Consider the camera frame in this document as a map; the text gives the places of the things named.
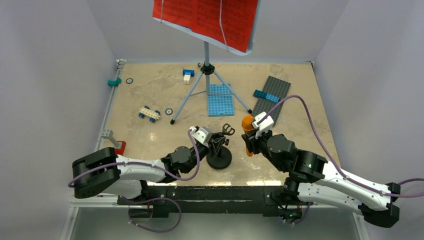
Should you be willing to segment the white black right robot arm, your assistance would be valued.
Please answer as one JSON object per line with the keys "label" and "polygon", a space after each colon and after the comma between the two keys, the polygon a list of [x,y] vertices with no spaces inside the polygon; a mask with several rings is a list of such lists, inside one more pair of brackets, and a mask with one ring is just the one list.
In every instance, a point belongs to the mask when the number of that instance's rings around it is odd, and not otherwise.
{"label": "white black right robot arm", "polygon": [[399,184],[363,178],[353,183],[348,173],[342,176],[325,157],[297,148],[283,134],[268,131],[256,137],[252,131],[241,137],[248,152],[262,154],[278,171],[288,174],[276,197],[283,204],[315,202],[344,208],[382,228],[399,221],[400,209],[394,204],[396,197],[391,196],[400,193]]}

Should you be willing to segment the black microphone stand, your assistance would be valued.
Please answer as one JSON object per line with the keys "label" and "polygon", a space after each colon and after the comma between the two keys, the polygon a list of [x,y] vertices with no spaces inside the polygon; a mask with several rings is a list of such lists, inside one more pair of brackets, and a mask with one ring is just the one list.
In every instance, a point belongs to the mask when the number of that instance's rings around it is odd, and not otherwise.
{"label": "black microphone stand", "polygon": [[223,170],[232,163],[232,153],[227,148],[230,140],[227,136],[232,136],[235,129],[228,123],[222,126],[221,132],[214,132],[208,141],[209,151],[206,160],[209,166],[215,170]]}

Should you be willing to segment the red sheet music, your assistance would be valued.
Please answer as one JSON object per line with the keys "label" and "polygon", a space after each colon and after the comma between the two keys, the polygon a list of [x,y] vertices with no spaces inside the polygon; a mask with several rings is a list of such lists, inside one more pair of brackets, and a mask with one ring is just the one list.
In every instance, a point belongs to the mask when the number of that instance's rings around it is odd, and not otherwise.
{"label": "red sheet music", "polygon": [[259,0],[155,0],[152,17],[238,56],[253,51]]}

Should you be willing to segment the orange toy microphone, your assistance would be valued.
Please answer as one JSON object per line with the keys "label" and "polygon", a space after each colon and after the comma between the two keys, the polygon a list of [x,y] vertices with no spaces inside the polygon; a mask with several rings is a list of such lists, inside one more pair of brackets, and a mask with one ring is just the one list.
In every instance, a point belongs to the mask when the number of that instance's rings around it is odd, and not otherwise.
{"label": "orange toy microphone", "polygon": [[[255,120],[255,119],[254,119],[254,117],[253,117],[252,115],[246,115],[246,116],[242,119],[242,121],[241,121],[241,127],[242,127],[242,129],[243,129],[243,131],[244,131],[244,134],[247,134],[247,133],[249,133],[249,132],[251,132],[251,131],[253,131],[253,130],[254,130],[254,128],[253,128],[253,126],[252,126],[252,122],[253,122],[254,120]],[[253,153],[249,151],[249,149],[248,149],[248,145],[247,145],[247,144],[246,144],[245,149],[246,149],[246,154],[247,154],[247,156],[248,156],[248,157],[252,157],[252,156],[253,156]]]}

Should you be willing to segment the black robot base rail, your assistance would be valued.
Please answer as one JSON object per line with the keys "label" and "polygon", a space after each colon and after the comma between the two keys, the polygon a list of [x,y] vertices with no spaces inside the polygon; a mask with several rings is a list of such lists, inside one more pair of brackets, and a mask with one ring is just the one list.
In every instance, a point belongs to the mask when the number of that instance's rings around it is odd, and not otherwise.
{"label": "black robot base rail", "polygon": [[307,202],[285,196],[282,186],[148,186],[135,199],[118,197],[118,205],[146,207],[131,211],[134,218],[167,218],[170,213],[259,214],[295,221]]}

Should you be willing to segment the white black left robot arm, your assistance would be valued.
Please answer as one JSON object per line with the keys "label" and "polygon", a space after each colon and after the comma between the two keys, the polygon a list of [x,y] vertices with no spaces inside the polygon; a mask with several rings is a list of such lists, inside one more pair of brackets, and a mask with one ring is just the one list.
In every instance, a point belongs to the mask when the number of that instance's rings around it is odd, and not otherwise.
{"label": "white black left robot arm", "polygon": [[229,143],[221,132],[204,135],[192,128],[187,134],[191,148],[180,146],[157,160],[125,157],[112,147],[83,156],[72,163],[73,178],[67,186],[74,190],[77,199],[107,193],[142,205],[149,199],[149,191],[144,187],[147,182],[190,181],[198,175],[203,158],[215,157]]}

